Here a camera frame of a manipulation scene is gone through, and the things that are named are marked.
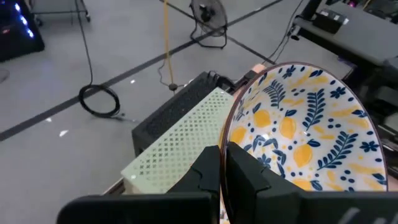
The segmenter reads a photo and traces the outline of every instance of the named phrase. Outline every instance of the electric fan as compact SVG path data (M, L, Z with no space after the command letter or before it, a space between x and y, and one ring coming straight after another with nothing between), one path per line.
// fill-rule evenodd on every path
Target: electric fan
M227 18L224 6L219 0L192 0L190 8L195 18L195 29L191 33L191 39L202 47L224 48L226 45ZM224 36L224 45L204 45L197 41L193 35L198 29L213 37Z

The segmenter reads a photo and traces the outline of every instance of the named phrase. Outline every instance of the black cable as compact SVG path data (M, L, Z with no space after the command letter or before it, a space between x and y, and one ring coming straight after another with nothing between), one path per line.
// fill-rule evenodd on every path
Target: black cable
M0 68L0 83L6 81L10 77L10 71Z
M157 73L159 74L159 77L160 77L159 82L160 82L162 85L169 86L169 84L163 82L163 75L162 75L161 69L164 67L165 64L166 64L166 59L163 59L162 65L161 65L159 68L157 68ZM178 87L178 88L184 87L184 85L177 85L177 87Z
M110 89L109 87L106 87L104 85L93 85L93 67L91 66L91 59L90 59L90 53L88 52L88 46L87 46L87 40L86 40L86 35L85 31L83 28L83 24L81 22L81 17L80 17L80 10L79 10L79 5L77 3L77 0L75 0L75 7L77 10L77 18L80 26L80 31L81 31L81 36L83 37L84 45L85 45L85 50L86 50L86 56L87 56L87 61L88 61L88 67L90 69L90 83L83 88L80 89L78 99L81 104L81 106L89 113L92 115L99 117L99 118L116 118L115 116L119 114L120 112L120 101L119 97L117 94ZM110 112L107 113L100 113L97 111L94 111L90 109L87 104L85 103L85 94L87 91L91 92L96 92L96 91L104 91L105 93L109 94L112 96L112 98L115 101L115 108L111 110Z
M285 50L285 47L286 47L287 43L289 42L289 40L290 40L290 37L287 37L287 40L286 40L285 44L284 44L283 47L282 47L282 50L280 50L280 52L279 52L279 54L278 54L278 57L276 57L276 59L274 60L275 63L278 61L279 56L280 56L280 55L282 54L282 52Z
M299 9L299 7L300 7L301 4L303 3L303 1L304 1L304 0L301 0L301 1L299 2L299 4L297 5L297 7L294 9L294 12L292 13L292 15L291 15L291 17L290 17L290 19L289 19L289 23L287 24L286 31L285 31L285 33L284 33L284 36L283 36L282 40L280 41L278 47L274 50L274 52L268 57L269 59L271 59L271 58L275 55L275 53L278 51L279 47L283 44L283 42L284 42L284 40L285 40L285 38L286 38L286 35L287 35L288 32L289 32L290 23L293 21L294 15L296 14L297 10Z

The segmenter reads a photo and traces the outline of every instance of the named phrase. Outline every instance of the floor tile line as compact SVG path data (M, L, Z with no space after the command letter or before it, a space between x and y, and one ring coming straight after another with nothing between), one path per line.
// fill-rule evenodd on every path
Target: floor tile line
M276 0L276 1L274 1L274 2L271 2L271 3L269 3L269 4L266 4L265 6L262 6L262 7L260 7L259 9L256 9L255 11L252 11L252 12L250 12L250 13L248 13L248 14L246 14L246 15L240 17L240 18L237 18L237 19L235 19L235 20L229 22L229 23L227 24L227 27L230 27L230 26L232 26L232 25L234 25L234 24L237 24L238 22L241 22L241 21L247 19L248 17L251 17L251 16L257 14L258 12L261 12L261 11L267 9L268 7L271 7L271 6L277 4L278 2L281 2L281 1L282 1L282 0ZM171 3L169 3L169 2L167 3L167 5L170 6L171 8L173 8L173 9L175 9L176 11L182 13L182 14L185 15L185 16L187 16L187 17L189 17L189 18L191 18L191 19L195 19L193 16L191 16L191 15L188 14L188 13L186 13L186 12L183 11L182 9L178 8L177 6L174 6L173 4L171 4ZM274 62L274 61L272 61L271 59L267 58L266 56L260 54L259 52L256 52L255 50L253 50L252 48L248 47L247 45L244 45L242 42L239 42L239 41L236 40L235 38L233 38L233 37L231 37L231 36L229 36L229 35L227 35L227 38L228 38L228 40L234 42L236 45L238 45L238 46L242 47L243 49L249 51L250 53L252 53L252 54L254 54L254 55L260 57L261 59L265 60L266 62L275 65L275 62Z
M273 6L274 4L276 4L276 3L278 3L278 2L281 2L281 1L282 1L282 0L276 0L276 1L272 2L272 3L270 3L270 4L267 4L267 5L265 5L265 6L261 7L261 8L259 8L258 10L252 11L252 12L250 12L250 13L248 13L248 14L246 14L246 15L240 17L240 18L237 18L237 19L235 19L235 20L229 22L229 23L228 23L228 27L229 27L229 26L232 26L232 25L234 25L234 24L236 24L236 23L238 23L238 22L240 22L240 21L242 21L242 20L244 20L244 19L246 19L246 18L248 18L248 17L250 17L250 16L253 16L253 15L255 15L256 13L261 12L261 11L263 11L264 9L266 9L266 8L268 8L268 7L271 7L271 6ZM185 14L186 16L191 17L191 18L193 19L193 17L192 17L191 15L187 14L186 12L181 11L181 10L178 9L177 7L174 7L174 8L175 8L176 10L180 11L181 13ZM204 35L201 35L201 36L199 36L199 37L196 38L196 41L201 41L201 40L203 40L203 39L209 37L210 35L211 35L211 32L210 32L210 33L207 33L207 34L204 34ZM235 44L238 42L237 40L232 39L231 37L229 37L229 38L230 38L230 40L231 40L232 42L235 42ZM185 43L185 44L182 44L182 45L180 45L180 46L178 46L178 47L172 49L172 50L170 51L170 54L173 55L173 54L175 54L175 53L177 53L177 52L179 52L179 51L182 51L182 50L186 49L187 47L189 47L189 46L191 46L191 45L193 45L193 44L195 44L195 43L196 43L195 41L191 40L191 41L189 41L189 42L187 42L187 43ZM254 51L253 49L251 49L251 50L249 50L249 51L250 51L251 53L253 53L253 54L255 53L255 51ZM264 57L264 56L262 56L262 55L259 54L259 53L256 53L256 55L259 56L260 58L263 58L263 57ZM138 65L138 66L136 66L135 68L130 69L130 70L128 70L128 71L126 71L126 72L124 72L124 73L122 73L122 74L120 74L120 75L117 75L116 77L114 77L114 78L112 78L112 79L110 79L110 80L108 80L108 81L102 83L102 85L105 85L105 86L108 86L108 87L109 87L109 86L112 86L112 85L114 85L114 84L116 84L116 83L118 83L118 82L120 82L120 81L122 81L122 80L124 80L124 79L126 79L126 78L128 78L128 77L131 77L131 76L137 74L137 73L140 72L141 70L150 67L151 65L153 65L153 64L155 64L155 63L157 63L157 62L163 60L164 58L165 58L165 53L160 54L160 55L158 55L158 56L156 56L156 57L154 57L154 58L152 58L152 59L150 59L150 60L148 60L148 61L146 61L146 62L144 62L144 63L142 63L142 64L140 64L140 65ZM98 91L88 91L88 92L86 93L85 98L87 98L87 97L89 97L89 96L92 96L92 95L94 95L94 94L97 93L97 92L98 92ZM73 105L75 105L75 104L77 104L77 103L79 103L78 97L77 97L77 96L74 96L73 98L70 98L69 100L64 101L63 103L60 103L59 105L54 106L53 108L50 108L49 110L44 111L43 113L40 113L40 114L38 114L38 115L36 115L36 116L34 116L34 117L32 117L32 118L29 118L29 119L27 119L27 120L25 120L25 121L23 121L23 122L21 122L21 123L15 125L15 126L9 128L9 129L7 129L7 130L1 132L1 133L0 133L0 142L1 142L1 141L5 141L5 140L7 140L7 139L9 139L9 138L11 138L11 137L13 137L13 136L15 136L16 134L18 134L18 133L20 133L20 132L22 132L22 131L24 131L24 130L26 130L26 129L28 129L28 128L34 126L34 125L36 125L37 123L39 123L39 122L41 122L41 121L43 121L43 120L45 120L45 119L47 119L47 118L49 118L49 117L51 117L51 116L54 116L55 114L57 114L57 113L59 113L59 112L65 110L65 109L67 109L67 108L69 108L69 107L71 107L71 106L73 106Z
M202 35L200 37L197 37L196 40L197 41L203 40L203 39L209 37L210 35L211 34ZM191 46L191 45L193 45L195 43L196 43L195 41L191 40L191 41L189 41L189 42L187 42L185 44L182 44L182 45L172 49L170 51L170 55L176 54L177 52L180 52L183 49L186 49L187 47L189 47L189 46ZM122 74L120 74L120 75L118 75L118 76L116 76L116 77L114 77L114 78L102 83L102 85L110 87L110 86L112 86L112 85L114 85L114 84L116 84L116 83L118 83L118 82L120 82L120 81L122 81L122 80L124 80L124 79L126 79L128 77L131 77L131 76L137 74L141 70L143 70L145 68L148 68L151 65L154 65L155 63L163 60L164 58L165 58L165 53L163 53L161 55L158 55L157 57L152 58L149 61L146 61L146 62L136 66L135 68L130 69L130 70L128 70L128 71L126 71L126 72L124 72L124 73L122 73ZM97 92L99 92L99 91L87 91L86 95L85 95L85 98L87 98L89 96L92 96L92 95L94 95ZM79 100L78 100L78 97L75 96L75 97L73 97L73 98L71 98L71 99L69 99L67 101L64 101L63 103L60 103L57 106L54 106L53 108L50 108L49 110L44 111L43 113L40 113L40 114L30 118L30 119L27 119L27 120L15 125L15 126L9 128L9 129L1 132L0 133L0 142L6 140L8 138L13 137L14 135L20 133L21 131L24 131L24 130L28 129L28 128L32 127L33 125L35 125L35 124L37 124L37 123L39 123L39 122L51 117L51 116L54 116L55 114L65 110L65 109L67 109L67 108L69 108L69 107L71 107L71 106L73 106L73 105L75 105L77 103L79 103Z

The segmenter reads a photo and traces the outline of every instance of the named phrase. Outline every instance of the bowl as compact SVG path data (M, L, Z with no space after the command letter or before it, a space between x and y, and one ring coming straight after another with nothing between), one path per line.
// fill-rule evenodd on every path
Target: bowl
M353 92L330 72L289 62L238 95L222 133L304 190L386 191L381 142Z

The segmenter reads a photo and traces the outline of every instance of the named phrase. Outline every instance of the gray floor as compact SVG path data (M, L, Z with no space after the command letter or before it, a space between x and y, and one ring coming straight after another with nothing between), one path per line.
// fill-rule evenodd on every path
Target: gray floor
M187 0L171 0L187 10ZM225 1L230 20L270 0ZM229 28L229 35L268 56L278 44L297 1L284 0ZM158 0L86 0L92 15L85 23L95 83L102 83L164 51L162 3ZM169 9L170 44L188 42L193 21ZM11 72L0 85L0 131L7 130L76 96L89 82L76 17L43 17L46 50L0 64ZM220 39L208 38L207 42ZM306 40L289 42L280 61L299 60L325 67L342 77L349 67L336 55ZM229 42L223 50L192 45L172 56L178 84L202 71L216 70L236 79L262 59ZM112 86L127 118L141 121L172 97L159 83L158 62ZM168 82L165 69L164 81ZM110 98L98 93L91 107L106 110ZM131 129L137 123L93 118L74 105L0 142L0 223L54 223L69 200L100 194L120 178L134 159Z

